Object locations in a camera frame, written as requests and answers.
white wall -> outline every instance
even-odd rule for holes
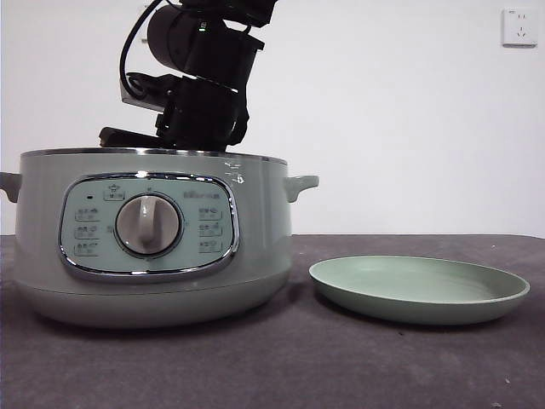
[[[153,132],[155,114],[118,97],[139,0],[2,6],[4,171],[27,150],[96,147],[106,125]],[[513,6],[540,9],[538,48],[501,47]],[[253,33],[267,46],[234,150],[321,176],[293,206],[296,233],[545,236],[543,0],[280,0]],[[143,44],[129,69],[165,71]]]

gray table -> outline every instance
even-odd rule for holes
[[[237,317],[154,331],[46,320],[11,280],[2,240],[3,409],[544,408],[545,240],[298,236],[289,284]],[[531,294],[503,319],[430,328],[365,318],[314,292],[335,256],[433,256],[507,269]]]

plate rim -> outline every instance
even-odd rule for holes
[[[321,264],[325,264],[327,262],[334,262],[334,261],[354,259],[354,258],[356,258],[356,259],[365,259],[365,258],[377,258],[377,257],[404,258],[404,259],[412,259],[412,260],[429,260],[429,261],[436,261],[436,262],[455,263],[455,264],[461,264],[461,265],[471,266],[471,267],[486,268],[486,269],[489,269],[489,270],[497,271],[499,273],[510,275],[510,276],[514,277],[515,279],[518,279],[519,281],[522,281],[524,283],[524,285],[525,285],[525,288],[524,288],[524,290],[522,290],[522,291],[520,291],[520,292],[518,292],[516,294],[513,294],[512,296],[492,298],[490,300],[474,300],[474,301],[459,301],[459,302],[452,302],[452,301],[448,301],[448,302],[447,301],[445,301],[445,302],[441,302],[441,301],[418,301],[418,300],[410,300],[410,299],[397,298],[397,297],[384,297],[384,296],[378,296],[376,294],[370,294],[370,293],[361,292],[361,291],[348,290],[346,288],[342,288],[342,287],[339,287],[337,285],[332,285],[332,284],[326,283],[326,282],[322,281],[321,279],[317,278],[316,275],[313,273],[313,270],[317,266],[319,266]],[[335,257],[335,258],[322,260],[320,262],[316,262],[315,264],[313,264],[308,269],[308,272],[310,273],[310,276],[312,277],[312,279],[315,280],[316,282],[318,282],[318,283],[320,283],[322,285],[326,285],[328,287],[331,287],[333,289],[339,290],[339,291],[345,291],[345,292],[354,294],[356,296],[372,297],[372,298],[381,299],[381,300],[385,300],[385,301],[410,302],[410,303],[414,303],[414,304],[426,304],[426,305],[462,306],[462,305],[494,304],[494,303],[499,303],[499,302],[513,301],[513,300],[516,300],[518,298],[525,297],[530,292],[530,289],[531,289],[530,283],[526,279],[523,279],[522,277],[520,277],[517,274],[510,273],[508,271],[501,270],[499,268],[492,268],[492,267],[484,266],[484,265],[481,265],[481,264],[475,264],[475,263],[471,263],[471,262],[459,262],[459,261],[456,261],[456,260],[448,260],[448,259],[445,259],[445,258],[435,258],[435,257],[391,256],[391,255],[343,256],[343,257]]]

button icon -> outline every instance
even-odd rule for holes
[[[98,239],[98,226],[78,226],[74,230],[74,237],[78,240]]]
[[[216,221],[223,218],[223,212],[217,207],[201,207],[198,209],[198,219],[200,221]]]
[[[125,200],[125,191],[114,183],[113,185],[108,186],[108,189],[104,191],[103,196],[106,202],[119,202]]]
[[[223,248],[223,243],[218,240],[201,241],[198,244],[198,252],[201,254],[219,253]]]
[[[97,257],[98,243],[79,243],[74,245],[74,254],[80,257]]]
[[[76,210],[77,222],[99,222],[100,212],[97,208],[85,208]]]
[[[198,227],[200,237],[220,237],[223,234],[223,228],[219,222],[201,223]]]

chrome trim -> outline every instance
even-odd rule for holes
[[[174,155],[197,158],[235,158],[235,159],[257,159],[263,162],[274,162],[276,164],[285,164],[286,162],[280,158],[272,158],[268,156],[248,155],[245,153],[225,153],[225,152],[208,152],[208,151],[177,151],[175,149],[148,149],[138,147],[80,147],[67,149],[44,149],[40,151],[30,151],[22,153],[22,158],[31,158],[35,156],[51,156],[51,155],[73,155],[77,153],[126,153],[137,155]]]
[[[87,268],[81,266],[74,262],[65,251],[65,248],[62,244],[62,226],[65,217],[66,210],[66,201],[68,200],[68,195],[72,189],[84,183],[86,181],[101,181],[105,179],[142,179],[142,178],[152,178],[152,179],[164,179],[164,180],[185,180],[185,181],[200,181],[206,183],[214,183],[222,187],[229,200],[229,205],[231,207],[231,221],[232,221],[232,242],[229,246],[229,249],[217,260],[209,264],[204,264],[203,266],[197,266],[193,268],[184,268],[180,270],[168,270],[168,271],[131,271],[131,272],[113,272],[113,271],[101,271],[93,268]],[[62,206],[62,214],[60,216],[60,226],[59,226],[59,251],[61,255],[61,260],[70,268],[70,272],[78,277],[79,279],[86,279],[91,281],[101,281],[108,283],[119,283],[119,284],[154,284],[154,283],[164,283],[170,281],[176,281],[180,279],[189,279],[193,278],[195,275],[200,274],[211,274],[225,268],[231,261],[232,258],[236,255],[238,247],[240,246],[240,226],[238,223],[238,209],[235,202],[234,194],[232,189],[221,179],[218,179],[213,176],[195,176],[188,175],[183,173],[162,173],[162,172],[128,172],[128,173],[105,173],[99,175],[87,175],[77,179],[73,182],[72,185],[66,190],[65,198]]]

